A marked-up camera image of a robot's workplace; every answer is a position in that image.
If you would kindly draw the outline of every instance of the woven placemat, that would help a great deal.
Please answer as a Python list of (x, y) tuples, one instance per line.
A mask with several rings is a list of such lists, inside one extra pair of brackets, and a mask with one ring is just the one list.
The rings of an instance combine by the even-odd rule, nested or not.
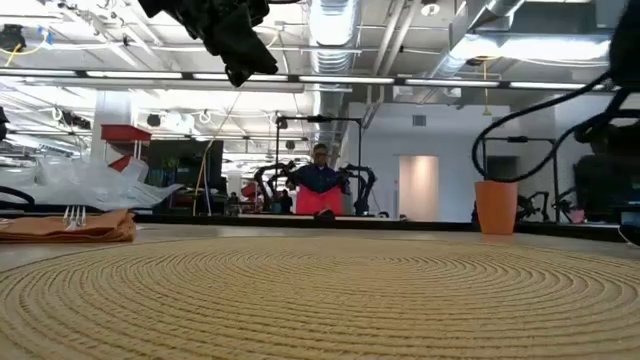
[(638, 359), (639, 289), (638, 262), (515, 246), (120, 246), (0, 274), (0, 357)]

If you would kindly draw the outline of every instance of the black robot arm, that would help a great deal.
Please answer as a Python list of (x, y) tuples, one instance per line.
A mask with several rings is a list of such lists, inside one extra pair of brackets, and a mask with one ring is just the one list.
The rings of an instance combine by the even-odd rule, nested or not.
[(295, 167), (296, 167), (295, 163), (293, 161), (290, 161), (288, 164), (278, 163), (278, 164), (263, 166), (259, 168), (258, 171), (256, 171), (255, 175), (253, 176), (253, 179), (258, 184), (258, 188), (260, 188), (260, 192), (262, 193), (262, 197), (264, 198), (263, 206), (262, 206), (263, 211), (269, 211), (271, 209), (271, 204), (273, 203), (273, 198), (269, 197), (269, 193), (267, 192), (267, 188), (264, 184), (264, 180), (262, 179), (262, 176), (264, 175), (264, 173), (269, 170), (276, 171), (276, 173), (271, 178), (269, 178), (269, 180), (267, 180), (267, 186), (269, 186), (269, 189), (271, 190), (271, 194), (275, 194), (275, 191), (276, 191), (274, 186), (275, 180), (279, 177), (287, 177), (288, 179), (291, 178), (292, 171)]
[[(364, 172), (367, 174), (367, 180), (363, 178), (359, 173)], [(371, 168), (366, 166), (356, 166), (347, 164), (347, 166), (338, 169), (338, 174), (344, 177), (342, 182), (342, 192), (346, 192), (348, 189), (349, 178), (359, 179), (359, 189), (358, 196), (356, 198), (356, 202), (353, 206), (356, 209), (357, 216), (363, 216), (369, 212), (369, 195), (371, 194), (371, 189), (373, 189), (373, 185), (375, 184), (376, 175), (373, 173)]]

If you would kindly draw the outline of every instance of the orange napkin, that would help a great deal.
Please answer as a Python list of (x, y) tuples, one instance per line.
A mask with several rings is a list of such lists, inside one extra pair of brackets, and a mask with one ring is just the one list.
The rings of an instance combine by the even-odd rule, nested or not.
[(65, 230), (62, 217), (19, 218), (0, 223), (0, 243), (69, 243), (133, 241), (136, 224), (133, 214), (117, 210), (100, 216), (87, 216), (87, 224)]

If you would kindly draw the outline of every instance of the fluorescent light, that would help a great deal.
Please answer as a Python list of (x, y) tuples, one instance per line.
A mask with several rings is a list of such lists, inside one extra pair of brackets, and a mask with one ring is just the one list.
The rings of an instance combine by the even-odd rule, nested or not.
[(91, 135), (91, 131), (75, 131), (71, 133), (70, 131), (38, 131), (38, 130), (9, 130), (10, 134), (14, 135), (53, 135), (53, 136), (65, 136), (65, 135), (81, 135), (81, 136), (89, 136)]
[(530, 89), (530, 90), (578, 90), (585, 84), (569, 84), (569, 83), (542, 83), (542, 82), (523, 82), (514, 81), (511, 83), (512, 89)]
[(145, 72), (145, 71), (87, 71), (91, 77), (107, 77), (117, 79), (181, 79), (178, 72)]
[[(193, 74), (194, 79), (198, 80), (227, 80), (228, 77), (226, 74)], [(249, 77), (247, 82), (258, 81), (258, 82), (287, 82), (289, 81), (289, 76), (287, 75), (265, 75), (265, 74), (254, 74)]]
[(63, 22), (62, 14), (55, 15), (0, 15), (0, 24), (16, 24), (22, 26), (42, 26), (60, 24)]
[(227, 80), (227, 74), (193, 74), (194, 79), (198, 80)]
[(437, 80), (437, 79), (406, 79), (406, 85), (410, 86), (460, 86), (460, 87), (479, 87), (491, 88), (498, 87), (497, 81), (481, 81), (481, 80)]
[(326, 83), (326, 84), (393, 84), (394, 78), (383, 77), (355, 77), (355, 76), (315, 76), (301, 75), (300, 82), (303, 83)]
[(251, 75), (247, 81), (273, 81), (273, 82), (286, 82), (289, 80), (287, 75)]
[(0, 74), (24, 75), (24, 76), (76, 76), (71, 70), (41, 70), (41, 69), (7, 69), (0, 68)]
[[(249, 136), (251, 140), (276, 140), (275, 136)], [(280, 141), (303, 141), (302, 137), (280, 137)]]

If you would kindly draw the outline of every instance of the air duct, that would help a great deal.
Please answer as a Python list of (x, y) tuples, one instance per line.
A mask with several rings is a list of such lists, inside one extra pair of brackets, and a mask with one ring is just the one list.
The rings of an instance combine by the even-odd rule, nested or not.
[[(544, 60), (540, 56), (549, 56), (549, 60), (567, 61), (604, 56), (610, 32), (609, 26), (603, 27), (600, 21), (603, 11), (603, 6), (597, 7), (596, 2), (467, 0), (449, 25), (449, 47), (443, 50), (436, 67), (415, 77), (451, 78), (469, 59), (478, 56), (526, 58), (530, 54), (539, 60)], [(417, 103), (453, 102), (460, 94), (450, 90), (448, 94), (437, 88), (400, 93), (396, 101)]]
[[(356, 28), (360, 17), (359, 0), (312, 0), (309, 13), (312, 46), (354, 47), (356, 44)], [(343, 51), (314, 51), (311, 53), (311, 64), (314, 74), (346, 75), (351, 72), (355, 54)], [(335, 85), (314, 85), (313, 110), (315, 115), (339, 116), (344, 93), (323, 90), (334, 90)], [(340, 122), (321, 123), (320, 136), (315, 140), (333, 147), (340, 143), (339, 136), (344, 129)]]
[[(456, 17), (449, 25), (449, 49), (443, 50), (440, 60), (431, 73), (422, 73), (418, 77), (446, 79), (455, 76), (462, 69), (469, 57), (467, 54), (456, 53), (456, 46), (464, 41), (464, 36), (455, 39), (456, 33), (465, 35), (482, 27), (492, 24), (492, 30), (509, 30), (513, 22), (513, 14), (525, 0), (467, 0), (456, 13)], [(431, 88), (416, 94), (415, 100), (420, 103), (433, 97), (442, 90)]]

